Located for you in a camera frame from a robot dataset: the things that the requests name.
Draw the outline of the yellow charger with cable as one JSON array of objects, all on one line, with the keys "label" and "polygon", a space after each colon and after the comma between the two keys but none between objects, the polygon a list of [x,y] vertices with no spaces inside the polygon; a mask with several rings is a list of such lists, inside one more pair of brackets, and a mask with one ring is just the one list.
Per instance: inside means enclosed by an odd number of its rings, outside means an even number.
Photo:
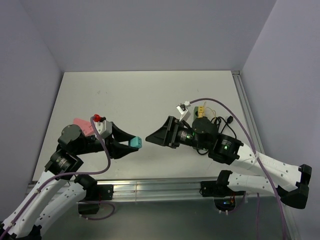
[{"label": "yellow charger with cable", "polygon": [[217,113],[214,109],[212,109],[211,107],[207,106],[207,102],[204,101],[202,105],[198,106],[198,118],[202,118],[202,117],[212,117],[213,119],[217,117]]}]

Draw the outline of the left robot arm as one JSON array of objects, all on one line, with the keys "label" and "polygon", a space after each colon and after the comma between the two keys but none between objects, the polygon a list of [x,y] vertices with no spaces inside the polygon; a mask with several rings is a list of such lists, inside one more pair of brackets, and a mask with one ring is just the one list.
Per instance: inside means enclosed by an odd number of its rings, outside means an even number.
[{"label": "left robot arm", "polygon": [[[58,138],[39,180],[17,209],[0,225],[2,240],[40,240],[51,225],[79,201],[97,204],[94,175],[105,173],[112,159],[120,159],[142,147],[142,140],[119,129],[105,118],[92,119],[91,130],[80,124],[67,125]],[[80,155],[104,152],[105,169],[80,172]]]}]

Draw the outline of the teal plug adapter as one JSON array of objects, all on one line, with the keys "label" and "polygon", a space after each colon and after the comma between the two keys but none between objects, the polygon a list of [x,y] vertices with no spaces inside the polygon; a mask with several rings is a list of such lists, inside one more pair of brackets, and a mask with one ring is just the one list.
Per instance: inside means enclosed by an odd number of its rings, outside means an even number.
[{"label": "teal plug adapter", "polygon": [[140,149],[140,148],[142,148],[142,146],[143,146],[143,141],[142,141],[142,139],[141,139],[140,137],[135,136],[134,138],[132,138],[132,139],[128,142],[128,145],[129,145],[130,147]]}]

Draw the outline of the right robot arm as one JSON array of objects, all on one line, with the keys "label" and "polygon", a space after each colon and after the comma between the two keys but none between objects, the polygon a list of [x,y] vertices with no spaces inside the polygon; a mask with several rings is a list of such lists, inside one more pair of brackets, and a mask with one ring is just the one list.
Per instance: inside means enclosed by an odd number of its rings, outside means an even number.
[{"label": "right robot arm", "polygon": [[213,161],[253,172],[253,175],[222,170],[216,180],[202,181],[203,197],[240,196],[258,193],[279,196],[280,201],[295,209],[304,209],[309,196],[312,168],[275,160],[254,152],[242,141],[222,134],[207,117],[196,118],[192,125],[169,116],[161,128],[145,139],[162,147],[175,149],[180,145],[207,151]]}]

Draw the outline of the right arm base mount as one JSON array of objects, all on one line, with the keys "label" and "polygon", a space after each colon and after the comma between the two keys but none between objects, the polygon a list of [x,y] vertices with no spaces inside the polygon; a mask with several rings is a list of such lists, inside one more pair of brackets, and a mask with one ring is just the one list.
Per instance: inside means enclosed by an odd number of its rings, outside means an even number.
[{"label": "right arm base mount", "polygon": [[213,198],[218,213],[228,215],[239,209],[246,202],[245,191],[234,191],[216,180],[201,181],[199,193],[204,198]]}]

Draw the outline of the yellow plug adapter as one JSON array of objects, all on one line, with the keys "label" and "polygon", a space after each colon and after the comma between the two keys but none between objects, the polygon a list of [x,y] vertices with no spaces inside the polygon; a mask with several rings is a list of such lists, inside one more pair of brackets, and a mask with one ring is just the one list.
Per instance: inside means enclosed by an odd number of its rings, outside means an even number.
[{"label": "yellow plug adapter", "polygon": [[204,107],[203,106],[199,106],[198,107],[198,112],[199,113],[203,113],[204,112]]}]

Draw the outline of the green power strip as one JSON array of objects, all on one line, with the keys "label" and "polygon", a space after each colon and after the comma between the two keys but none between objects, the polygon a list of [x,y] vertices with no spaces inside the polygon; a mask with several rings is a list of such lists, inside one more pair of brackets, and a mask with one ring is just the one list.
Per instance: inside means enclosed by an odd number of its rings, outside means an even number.
[{"label": "green power strip", "polygon": [[199,106],[195,106],[194,109],[193,109],[193,119],[198,119],[198,118],[203,118],[203,117],[206,117],[206,113],[205,113],[205,107],[204,107],[204,112],[198,112],[198,107]]}]

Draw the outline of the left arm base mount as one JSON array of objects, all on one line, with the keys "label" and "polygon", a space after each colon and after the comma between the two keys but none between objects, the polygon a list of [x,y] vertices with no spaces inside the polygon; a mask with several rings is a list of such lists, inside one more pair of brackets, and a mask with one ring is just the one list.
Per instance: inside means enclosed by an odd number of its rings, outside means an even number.
[{"label": "left arm base mount", "polygon": [[114,186],[112,184],[98,184],[86,191],[84,199],[78,204],[80,215],[95,215],[100,210],[101,201],[112,200]]}]

